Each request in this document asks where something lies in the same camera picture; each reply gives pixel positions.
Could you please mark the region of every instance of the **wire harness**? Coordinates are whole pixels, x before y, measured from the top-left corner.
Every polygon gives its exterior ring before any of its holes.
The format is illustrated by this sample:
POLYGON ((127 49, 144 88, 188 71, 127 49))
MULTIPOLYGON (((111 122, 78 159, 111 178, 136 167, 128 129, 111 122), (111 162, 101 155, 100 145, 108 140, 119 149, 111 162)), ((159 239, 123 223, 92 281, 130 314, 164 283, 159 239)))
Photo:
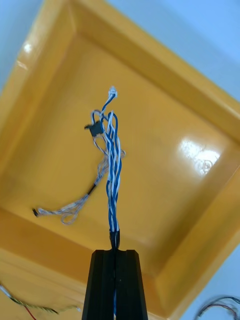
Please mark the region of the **wire harness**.
POLYGON ((46 210, 42 207, 33 208, 32 211, 36 217, 60 215, 61 222, 64 225, 73 224, 77 219, 80 210, 87 202, 90 194, 103 179, 104 175, 108 172, 106 190, 108 195, 108 219, 110 230, 119 231, 118 221, 116 218, 116 206, 120 185, 122 158, 125 157, 126 152, 121 150, 120 140, 118 137, 117 116, 113 111, 108 115, 104 114, 107 105, 114 98, 116 98, 117 95, 116 89, 111 87, 108 92, 108 99, 102 107, 102 110, 94 110, 91 113, 91 124, 85 126, 85 129, 89 129, 91 132, 94 145, 103 153, 103 160, 97 167, 97 176, 93 185, 83 197, 61 207, 58 210, 46 210), (102 149, 99 146, 98 139, 103 139, 105 143, 105 149, 102 149))
POLYGON ((199 320, 207 310, 213 307, 227 309, 234 320, 240 320, 240 299, 230 295, 216 297, 205 303, 197 312, 194 320, 199 320))

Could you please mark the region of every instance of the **black clamp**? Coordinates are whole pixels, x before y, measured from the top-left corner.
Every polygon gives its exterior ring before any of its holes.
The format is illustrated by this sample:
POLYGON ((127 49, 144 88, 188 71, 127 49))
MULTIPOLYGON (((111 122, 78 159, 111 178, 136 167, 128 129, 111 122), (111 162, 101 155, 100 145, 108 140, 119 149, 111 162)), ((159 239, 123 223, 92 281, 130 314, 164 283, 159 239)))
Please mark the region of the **black clamp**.
POLYGON ((120 230, 119 231, 110 231, 109 238, 111 241, 112 251, 115 253, 120 245, 120 230))
POLYGON ((92 137, 96 137, 97 135, 104 133, 100 121, 97 121, 94 124, 88 124, 84 127, 84 129, 89 129, 92 137))

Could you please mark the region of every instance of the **white wire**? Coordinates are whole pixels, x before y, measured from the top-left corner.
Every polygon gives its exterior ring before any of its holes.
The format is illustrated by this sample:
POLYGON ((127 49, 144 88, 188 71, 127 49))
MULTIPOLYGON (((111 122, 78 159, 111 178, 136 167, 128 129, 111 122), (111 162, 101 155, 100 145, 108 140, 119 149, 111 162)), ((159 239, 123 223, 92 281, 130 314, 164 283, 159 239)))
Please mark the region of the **white wire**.
MULTIPOLYGON (((97 177, 94 184, 97 186, 104 175, 108 172, 106 192, 108 196, 108 220, 111 231, 119 231, 119 224, 117 220, 117 200, 120 187, 120 172, 122 168, 122 158, 125 157, 126 152, 121 150, 120 140, 118 137, 118 118, 114 112, 110 112, 108 116, 104 115, 107 105, 117 97, 117 91, 114 87, 110 88, 108 92, 108 100, 102 108, 102 111, 94 110, 91 113, 92 125, 96 123, 95 116, 99 117, 101 121, 103 134, 99 134, 93 138, 94 145, 103 153, 103 160, 97 166, 97 177), (116 127, 113 125, 113 118, 116 121, 116 127), (107 121, 107 128, 104 126, 104 121, 107 121), (105 149, 98 144, 98 139, 103 139, 105 149)), ((41 207, 37 208, 39 216, 61 215, 61 222, 64 225, 71 225, 78 217, 79 211, 87 202, 89 195, 86 193, 83 197, 61 207, 58 210, 46 210, 41 207)))
POLYGON ((95 116, 99 116, 101 123, 101 129, 103 131, 102 137, 106 145, 106 149, 103 150, 94 140, 95 146, 103 152, 104 155, 108 156, 108 177, 106 184, 106 193, 108 196, 108 221, 110 231, 119 231, 119 224, 117 220, 117 201, 120 187, 120 172, 122 169, 121 159, 121 144, 118 137, 118 118, 112 111, 106 116, 104 114, 107 105, 118 96, 116 89, 112 86, 108 92, 108 100, 104 104, 100 114, 98 110, 92 112, 92 124, 94 125, 95 116), (107 127, 105 128, 104 120, 107 121, 107 127))

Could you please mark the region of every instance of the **blue and white twisted wire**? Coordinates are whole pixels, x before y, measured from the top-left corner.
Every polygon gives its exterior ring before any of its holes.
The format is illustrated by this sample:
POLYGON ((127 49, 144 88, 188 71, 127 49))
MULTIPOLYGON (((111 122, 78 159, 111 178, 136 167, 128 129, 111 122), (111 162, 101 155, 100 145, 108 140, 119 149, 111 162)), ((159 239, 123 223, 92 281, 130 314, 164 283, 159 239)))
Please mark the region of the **blue and white twisted wire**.
POLYGON ((120 173, 122 169, 121 155, 124 156, 125 152, 121 150, 120 139, 118 137, 118 117, 111 111, 106 116, 104 114, 108 104, 118 96, 116 89, 112 86, 108 92, 108 99, 101 112, 94 110, 91 113, 92 125, 96 123, 95 116, 99 116, 102 129, 102 139, 105 142, 106 149, 102 149, 97 144, 97 137, 93 139, 95 146, 108 157, 108 177, 106 183, 106 193, 108 197, 108 221, 111 232, 119 231, 119 223, 117 220, 117 201, 120 187, 120 173))

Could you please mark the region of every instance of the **white wall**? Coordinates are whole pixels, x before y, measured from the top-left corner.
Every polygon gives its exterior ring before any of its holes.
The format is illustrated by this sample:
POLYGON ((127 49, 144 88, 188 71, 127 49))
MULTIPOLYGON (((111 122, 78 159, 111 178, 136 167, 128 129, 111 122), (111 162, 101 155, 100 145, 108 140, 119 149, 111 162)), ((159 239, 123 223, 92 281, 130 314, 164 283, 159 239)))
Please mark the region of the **white wall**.
POLYGON ((0 93, 43 0, 0 0, 0 93))

